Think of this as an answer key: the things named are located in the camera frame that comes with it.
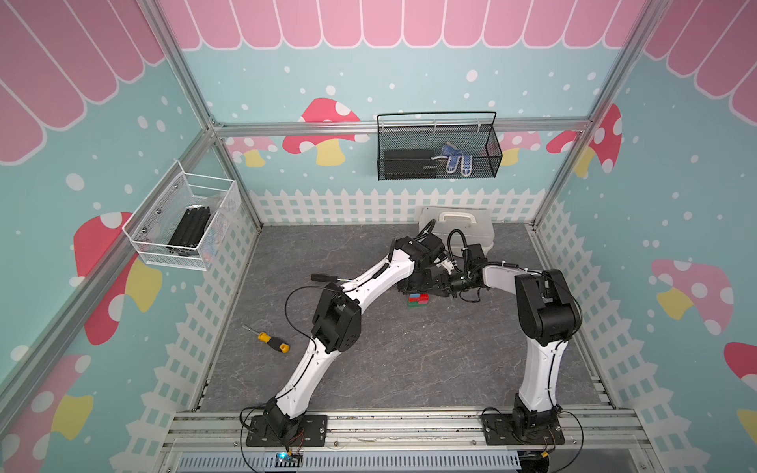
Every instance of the white wire basket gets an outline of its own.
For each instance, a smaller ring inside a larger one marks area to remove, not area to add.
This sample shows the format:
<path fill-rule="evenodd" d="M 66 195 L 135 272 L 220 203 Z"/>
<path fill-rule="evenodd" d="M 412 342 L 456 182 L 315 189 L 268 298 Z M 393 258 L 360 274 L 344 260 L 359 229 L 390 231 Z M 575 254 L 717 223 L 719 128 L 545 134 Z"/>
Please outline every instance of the white wire basket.
<path fill-rule="evenodd" d="M 157 199 L 143 201 L 122 230 L 146 264 L 207 271 L 226 232 L 238 219 L 239 189 L 232 179 L 190 174 L 179 161 L 176 165 L 176 177 Z M 210 219 L 197 247 L 169 245 L 184 212 L 195 205 L 210 207 Z M 143 217 L 133 222 L 135 216 Z"/>

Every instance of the basket handle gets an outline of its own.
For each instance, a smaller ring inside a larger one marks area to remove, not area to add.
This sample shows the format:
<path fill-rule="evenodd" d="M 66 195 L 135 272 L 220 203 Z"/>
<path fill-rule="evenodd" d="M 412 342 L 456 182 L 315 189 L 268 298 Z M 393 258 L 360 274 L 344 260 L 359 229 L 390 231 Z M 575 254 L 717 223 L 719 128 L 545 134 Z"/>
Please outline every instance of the basket handle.
<path fill-rule="evenodd" d="M 447 217 L 457 217 L 460 219 L 468 219 L 471 223 L 475 223 L 475 216 L 472 213 L 467 212 L 442 212 L 439 214 L 439 221 L 444 222 Z"/>

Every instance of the white picket fence illustration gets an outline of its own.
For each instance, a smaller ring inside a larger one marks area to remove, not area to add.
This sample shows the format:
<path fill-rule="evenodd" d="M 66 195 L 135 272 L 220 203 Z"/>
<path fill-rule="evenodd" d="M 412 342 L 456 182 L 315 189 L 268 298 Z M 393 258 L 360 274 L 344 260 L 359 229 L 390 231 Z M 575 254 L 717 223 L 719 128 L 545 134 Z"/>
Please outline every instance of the white picket fence illustration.
<path fill-rule="evenodd" d="M 705 473 L 710 455 L 691 446 L 686 436 L 691 422 L 673 413 L 673 392 L 657 385 L 657 365 L 641 356 L 643 341 L 628 333 L 631 320 L 618 313 L 620 300 L 609 297 L 610 284 L 600 279 L 601 266 L 591 264 L 592 252 L 584 251 L 584 239 L 576 236 L 578 226 L 570 224 L 564 206 L 564 201 L 553 204 L 539 229 L 552 263 L 581 303 L 581 330 L 599 361 L 605 386 L 623 407 L 636 410 L 666 471 L 695 468 Z"/>
<path fill-rule="evenodd" d="M 241 226 L 233 223 L 226 233 L 212 265 L 203 273 L 202 286 L 194 287 L 195 302 L 185 305 L 187 320 L 176 324 L 176 343 L 166 345 L 167 361 L 154 369 L 155 389 L 142 395 L 145 411 L 126 425 L 129 445 L 111 457 L 116 473 L 152 471 L 155 452 L 163 446 L 174 415 L 190 407 L 195 389 L 204 382 L 202 373 L 231 310 L 234 291 L 244 278 L 245 260 L 256 238 L 251 220 L 246 216 L 241 220 Z"/>
<path fill-rule="evenodd" d="M 452 189 L 442 194 L 438 190 L 424 194 L 418 190 L 410 194 L 407 189 L 399 194 L 389 190 L 379 194 L 375 189 L 365 194 L 358 190 L 349 194 L 342 190 L 334 194 L 327 190 L 318 194 L 296 191 L 289 195 L 280 191 L 278 195 L 265 191 L 263 195 L 250 192 L 255 208 L 264 223 L 268 225 L 328 225 L 345 223 L 392 223 L 415 222 L 420 207 L 460 207 L 489 210 L 494 222 L 530 222 L 544 199 L 544 189 L 532 194 L 526 189 L 516 194 L 515 189 L 500 193 L 499 189 L 490 194 L 484 189 L 471 193 L 466 189 L 455 194 Z"/>

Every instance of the black wire basket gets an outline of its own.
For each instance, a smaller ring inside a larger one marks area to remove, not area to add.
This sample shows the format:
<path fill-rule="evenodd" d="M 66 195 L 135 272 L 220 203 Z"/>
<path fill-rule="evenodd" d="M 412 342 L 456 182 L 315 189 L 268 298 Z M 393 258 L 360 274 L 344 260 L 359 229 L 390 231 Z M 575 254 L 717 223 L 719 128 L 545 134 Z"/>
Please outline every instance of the black wire basket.
<path fill-rule="evenodd" d="M 495 177 L 502 161 L 496 118 L 489 111 L 378 115 L 378 179 Z"/>

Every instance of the vent grille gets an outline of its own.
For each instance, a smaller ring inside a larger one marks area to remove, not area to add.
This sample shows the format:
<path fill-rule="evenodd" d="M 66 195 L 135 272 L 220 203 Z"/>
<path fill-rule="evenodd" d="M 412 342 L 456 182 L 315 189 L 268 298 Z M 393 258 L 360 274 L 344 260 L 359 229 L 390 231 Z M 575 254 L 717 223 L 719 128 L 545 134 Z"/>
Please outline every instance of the vent grille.
<path fill-rule="evenodd" d="M 259 471 L 502 471 L 519 470 L 511 450 L 305 452 L 300 468 L 276 465 L 276 453 L 245 453 Z M 177 473 L 250 471 L 239 453 L 184 453 Z"/>

